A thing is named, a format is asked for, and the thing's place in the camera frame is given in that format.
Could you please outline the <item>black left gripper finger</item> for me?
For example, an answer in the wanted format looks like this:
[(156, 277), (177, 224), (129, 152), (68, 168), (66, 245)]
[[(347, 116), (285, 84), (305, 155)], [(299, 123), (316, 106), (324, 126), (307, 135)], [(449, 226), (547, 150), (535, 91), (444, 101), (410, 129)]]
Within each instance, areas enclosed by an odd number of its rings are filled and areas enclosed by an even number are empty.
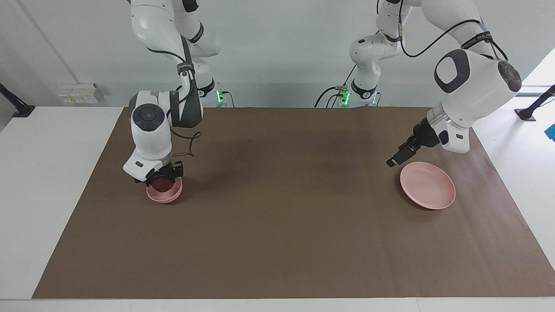
[(402, 165), (412, 158), (412, 150), (401, 149), (392, 158), (386, 161), (386, 164), (391, 168), (397, 165)]
[(416, 153), (420, 149), (420, 144), (418, 144), (418, 139), (416, 136), (409, 136), (407, 140), (399, 146), (399, 152), (410, 151)]

